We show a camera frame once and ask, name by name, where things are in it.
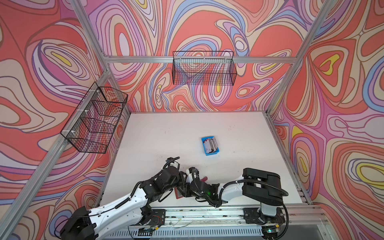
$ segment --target aluminum frame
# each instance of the aluminum frame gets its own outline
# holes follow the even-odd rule
[[[97,81],[97,84],[100,86],[104,86],[107,78],[109,76],[109,72],[105,71],[100,76]],[[96,84],[92,85],[93,88],[90,91],[95,91],[97,88]],[[69,131],[72,126],[75,124],[77,119],[80,117],[82,110],[91,100],[92,94],[88,94],[84,101],[79,105],[79,108],[73,114],[72,118],[68,121],[64,130]],[[40,190],[43,185],[45,179],[48,177],[49,173],[52,171],[53,167],[57,163],[57,160],[60,158],[63,153],[65,147],[68,145],[68,141],[61,135],[58,134],[58,137],[51,149],[48,151],[44,159],[41,161],[39,166],[33,172],[31,178],[24,185],[23,189],[17,195],[15,201],[5,212],[4,216],[0,220],[0,239],[7,239],[14,231],[24,213],[27,211],[28,207],[31,205],[33,199],[36,194]]]
[[[288,168],[288,172],[291,175],[291,178],[292,178],[294,184],[296,185],[296,187],[298,189],[302,190],[304,197],[306,199],[306,202],[310,205],[313,205],[311,197],[308,195],[308,192],[305,190],[303,183],[300,181],[299,175],[296,173],[296,171],[293,168],[293,164],[290,160],[290,157],[287,154],[287,152],[285,151],[285,147],[283,146],[283,142],[281,141],[281,139],[279,138],[279,136],[276,132],[276,128],[272,122],[271,117],[269,116],[268,113],[264,113],[264,118],[265,118],[266,123],[268,124],[268,127],[269,127],[272,135],[273,135],[273,138],[275,139],[276,145],[279,148],[280,154],[284,159],[285,165]]]
[[[104,51],[100,47],[99,40],[96,37],[96,34],[92,28],[91,22],[85,12],[83,5],[80,0],[71,0],[73,10],[76,13],[77,18],[79,19],[80,24],[84,29],[85,38],[89,41],[93,51],[95,52],[100,64],[103,66],[104,70],[112,72],[109,64],[104,60]],[[120,89],[115,76],[111,74],[111,81],[109,81],[112,87]]]
[[[107,63],[172,63],[172,56],[105,56],[104,60]],[[297,57],[239,57],[234,56],[234,63],[295,63]]]
[[[314,40],[316,33],[321,28],[322,24],[324,23],[325,19],[328,16],[328,13],[332,9],[332,7],[335,4],[335,0],[325,0],[323,5],[321,6],[319,13],[317,14],[315,20],[313,21],[310,29],[308,30],[307,35],[305,36],[300,49],[298,53],[296,54],[297,61],[293,65],[291,65],[288,69],[288,71],[285,73],[284,78],[281,80],[281,83],[279,84],[276,92],[274,93],[271,101],[269,102],[268,106],[266,107],[266,112],[270,113],[278,104],[281,96],[285,92],[287,86],[289,83],[293,80],[296,70],[301,65],[301,62],[304,59],[305,53],[308,51],[312,41]]]

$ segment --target blue swirl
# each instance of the blue swirl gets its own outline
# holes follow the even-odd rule
[[[373,102],[372,99],[375,98],[375,96],[370,96],[369,89],[371,88],[372,92],[373,92],[375,82],[380,80],[379,79],[380,75],[378,75],[379,74],[378,72],[383,67],[384,67],[384,57],[382,57],[379,61],[377,61],[373,65],[373,67],[370,69],[370,71],[367,75],[367,79],[365,80],[363,88],[362,88],[362,96],[363,96],[364,102],[368,105],[368,107],[370,107],[373,110],[376,110],[378,112],[382,112],[382,113],[384,113],[384,106],[378,105],[377,103]]]

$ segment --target vent grille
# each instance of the vent grille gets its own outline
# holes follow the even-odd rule
[[[130,229],[134,238],[148,238],[138,236],[137,229]],[[240,226],[240,227],[184,227],[167,228],[161,227],[154,231],[151,238],[181,238],[181,237],[245,237],[263,236],[261,226]],[[106,239],[131,238],[128,229],[123,228],[106,237]]]

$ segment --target electrical wire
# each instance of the electrical wire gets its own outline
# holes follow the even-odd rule
[[[163,199],[159,200],[159,202],[162,202],[164,199],[166,199],[172,192],[173,192],[173,188],[170,190],[170,192]]]
[[[199,200],[197,200],[197,197],[195,197],[195,200],[196,200],[197,202],[206,202],[206,201],[207,201],[207,200],[199,201]]]
[[[135,239],[132,237],[131,231],[129,230],[129,226],[127,226],[127,227],[128,227],[128,233],[129,233],[130,237],[131,237],[133,240],[135,240]]]
[[[169,160],[164,166],[163,166],[163,169],[165,169],[167,166],[169,166],[171,163],[173,163],[174,161],[180,159],[180,157],[175,157],[171,160]]]
[[[163,220],[161,219],[161,217],[157,216],[157,215],[153,215],[153,217],[157,217],[160,221],[161,221],[161,225],[163,225]]]
[[[280,191],[282,193],[282,196],[283,197],[286,197],[288,196],[288,192],[284,189],[281,189],[279,187],[276,187],[276,186],[273,186],[271,184],[268,184],[266,182],[262,182],[262,181],[259,181],[259,180],[256,180],[256,179],[242,179],[242,180],[237,180],[237,181],[231,181],[231,182],[228,182],[226,184],[224,184],[223,188],[220,190],[220,194],[218,196],[218,199],[219,199],[219,203],[218,205],[212,205],[214,207],[220,207],[223,203],[223,201],[221,200],[221,197],[222,197],[222,194],[223,194],[223,191],[226,187],[228,187],[229,185],[231,184],[238,184],[238,183],[242,183],[242,182],[251,182],[251,183],[257,183],[257,184],[260,184],[260,185],[264,185],[264,186],[267,186],[267,187],[271,187],[273,189],[276,189],[278,191]]]
[[[60,226],[60,224],[62,224],[64,221],[68,221],[69,219],[72,219],[72,218],[82,218],[82,217],[93,217],[93,216],[97,216],[99,214],[94,214],[94,215],[89,215],[89,216],[75,216],[75,217],[70,217],[70,218],[67,218],[67,219],[64,219],[63,221],[61,221],[56,227],[55,227],[55,230],[54,230],[54,235],[55,237],[57,237],[58,239],[61,239],[61,237],[59,237],[57,234],[56,234],[56,231],[57,231],[57,228]]]
[[[288,215],[288,210],[287,208],[285,207],[285,205],[283,204],[283,208],[284,208],[284,211],[285,211],[285,228],[283,230],[283,232],[277,236],[277,238],[273,239],[273,240],[278,240],[280,238],[282,238],[284,236],[284,234],[287,232],[287,229],[288,229],[288,225],[289,225],[289,215]]]
[[[99,216],[99,215],[101,215],[101,214],[103,214],[103,213],[106,213],[106,212],[108,212],[108,211],[111,211],[111,210],[113,210],[113,209],[118,209],[119,207],[121,207],[123,204],[125,204],[126,202],[128,202],[128,201],[133,197],[133,195],[135,194],[135,191],[136,191],[137,187],[138,187],[141,183],[143,183],[143,181],[137,182],[136,185],[134,186],[132,192],[131,192],[130,197],[127,197],[126,199],[124,199],[121,203],[119,203],[118,205],[116,205],[114,208],[108,209],[108,210],[103,211],[103,212],[101,212],[101,213],[99,213],[99,214],[88,215],[88,216],[75,216],[75,217],[70,217],[70,218],[67,218],[67,219],[61,221],[61,222],[55,227],[55,231],[54,231],[55,237],[57,237],[58,239],[61,239],[61,238],[56,234],[56,230],[57,230],[57,227],[58,227],[60,224],[62,224],[64,221],[66,221],[66,220],[69,220],[69,219],[72,219],[72,218],[81,218],[81,217],[94,217],[94,216]]]

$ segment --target black cable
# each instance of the black cable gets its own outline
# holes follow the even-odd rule
[[[130,232],[130,230],[129,230],[129,226],[127,226],[127,227],[128,227],[128,233],[129,233],[130,237],[131,237],[133,240],[135,240],[135,239],[132,237],[132,234],[131,234],[131,232]]]
[[[164,199],[166,199],[172,192],[173,192],[173,188],[172,188],[171,191],[168,193],[168,195],[166,195],[163,199],[159,200],[159,202],[162,202]]]
[[[246,219],[246,220],[249,220],[249,221],[251,221],[251,222],[253,222],[253,223],[255,223],[255,224],[258,224],[258,225],[264,225],[264,224],[266,224],[266,222],[256,222],[256,221],[254,221],[254,220],[252,220],[252,219],[250,219],[250,218],[246,218],[246,217],[243,217],[244,219]]]
[[[286,197],[288,196],[288,192],[284,189],[281,189],[281,188],[278,188],[276,186],[273,186],[273,185],[270,185],[266,182],[262,182],[262,181],[259,181],[259,180],[256,180],[256,179],[242,179],[242,180],[237,180],[237,181],[231,181],[231,182],[228,182],[226,184],[224,184],[223,188],[220,190],[220,194],[218,196],[218,199],[219,199],[219,204],[218,205],[213,205],[214,207],[220,207],[222,205],[222,200],[221,200],[221,196],[223,194],[223,191],[226,187],[228,187],[229,185],[231,184],[237,184],[237,183],[242,183],[242,182],[251,182],[251,183],[257,183],[257,184],[260,184],[260,185],[264,185],[264,186],[267,186],[267,187],[271,187],[273,189],[276,189],[276,190],[279,190],[282,194],[283,194],[283,197]]]
[[[135,194],[135,191],[136,191],[137,187],[138,187],[141,183],[143,183],[143,181],[140,181],[140,182],[137,182],[137,183],[136,183],[136,185],[134,186],[134,188],[133,188],[133,190],[132,190],[132,192],[131,192],[131,198],[133,197],[133,195]]]
[[[180,159],[180,157],[175,157],[171,160],[169,160],[164,166],[163,166],[163,169],[165,169],[167,166],[169,166],[171,163],[173,163],[174,161]]]
[[[68,221],[69,219],[72,219],[72,218],[82,218],[82,217],[93,217],[93,216],[97,216],[99,214],[94,214],[94,215],[89,215],[89,216],[75,216],[75,217],[70,217],[70,218],[67,218],[67,219],[64,219],[63,221],[61,221],[56,227],[55,227],[55,230],[53,232],[53,234],[55,235],[55,237],[57,237],[58,239],[61,239],[61,237],[59,237],[58,235],[56,235],[56,231],[57,231],[57,228],[60,226],[60,224],[62,224],[64,221]]]
[[[127,203],[128,201],[130,201],[133,197],[133,195],[135,194],[135,191],[137,189],[137,187],[143,183],[143,181],[140,181],[140,182],[137,182],[136,185],[134,186],[132,192],[131,192],[131,195],[128,196],[126,199],[124,199],[122,202],[120,202],[118,205],[116,205],[114,208],[112,209],[118,209],[119,207],[123,206],[125,203]]]
[[[280,238],[282,238],[284,236],[284,234],[287,232],[287,229],[288,229],[288,225],[289,225],[289,216],[288,216],[288,211],[287,211],[287,208],[285,207],[285,205],[283,204],[283,208],[284,208],[284,211],[285,211],[285,228],[283,230],[283,232],[277,236],[277,238],[273,239],[273,240],[278,240]]]
[[[194,184],[195,184],[195,186],[196,186],[196,188],[197,188],[197,191],[198,191],[198,192],[201,194],[201,196],[208,202],[209,205],[216,207],[216,204],[214,204],[214,203],[211,201],[210,197],[206,196],[205,193],[204,193],[203,191],[201,191],[201,190],[199,189],[199,187],[197,186],[196,178],[195,178],[195,173],[196,173],[196,176],[197,176],[197,177],[199,176],[199,174],[197,174],[197,171],[198,171],[198,170],[197,170],[196,168],[192,169],[192,180],[193,180],[193,182],[194,182]]]
[[[197,197],[195,197],[195,200],[196,200],[197,202],[206,202],[206,201],[207,201],[207,200],[199,201],[199,200],[197,200]]]

